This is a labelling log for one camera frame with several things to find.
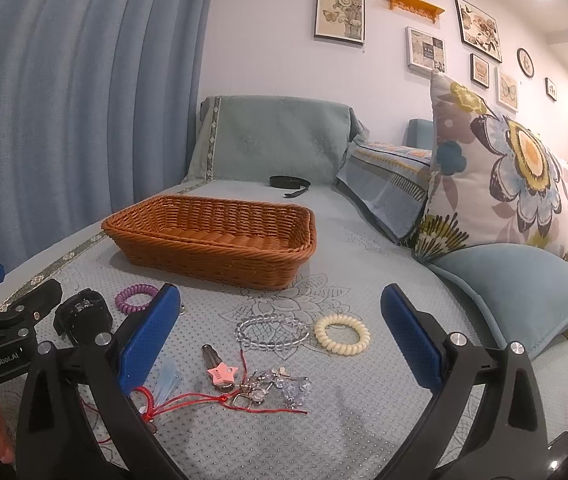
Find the black strap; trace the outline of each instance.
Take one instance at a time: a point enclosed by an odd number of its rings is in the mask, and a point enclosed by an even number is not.
[[[311,183],[296,176],[276,175],[270,177],[270,187],[276,187],[278,189],[299,189],[299,191],[293,193],[284,193],[286,198],[295,198],[308,191],[308,188],[311,187]]]

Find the blue blanket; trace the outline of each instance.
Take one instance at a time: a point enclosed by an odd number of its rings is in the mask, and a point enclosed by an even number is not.
[[[428,197],[430,150],[355,139],[337,178],[395,243],[407,243]]]
[[[296,97],[209,97],[201,119],[188,180],[284,174],[333,184],[349,141],[368,137],[352,108]]]

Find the wicker basket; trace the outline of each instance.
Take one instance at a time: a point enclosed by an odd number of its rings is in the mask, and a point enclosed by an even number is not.
[[[161,195],[102,222],[131,263],[229,285],[280,290],[315,252],[298,205]]]

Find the cream hair tie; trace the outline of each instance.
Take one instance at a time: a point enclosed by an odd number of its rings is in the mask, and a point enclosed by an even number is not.
[[[333,341],[326,334],[326,327],[328,325],[345,325],[354,328],[359,334],[359,341],[352,345]],[[370,343],[370,332],[368,332],[365,325],[360,320],[344,314],[331,314],[330,316],[322,317],[318,320],[318,322],[315,323],[315,337],[322,347],[339,355],[361,354]]]

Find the white wall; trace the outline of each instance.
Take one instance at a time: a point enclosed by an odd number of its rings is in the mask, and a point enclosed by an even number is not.
[[[445,40],[448,75],[494,103],[497,63],[490,64],[490,90],[471,85],[470,53],[475,51],[461,43],[454,0],[427,1],[446,9],[436,25],[390,10],[388,0],[366,0],[361,47],[313,37],[317,0],[211,0],[199,96],[269,94],[341,102],[353,107],[372,139],[401,144],[408,120],[432,119],[429,80],[407,69],[405,27],[410,25]],[[544,39],[500,3],[467,1],[497,20],[502,68],[521,81],[516,118],[568,160],[568,73]],[[519,47],[531,54],[532,80],[516,61]],[[545,95],[545,77],[557,85],[556,103]]]

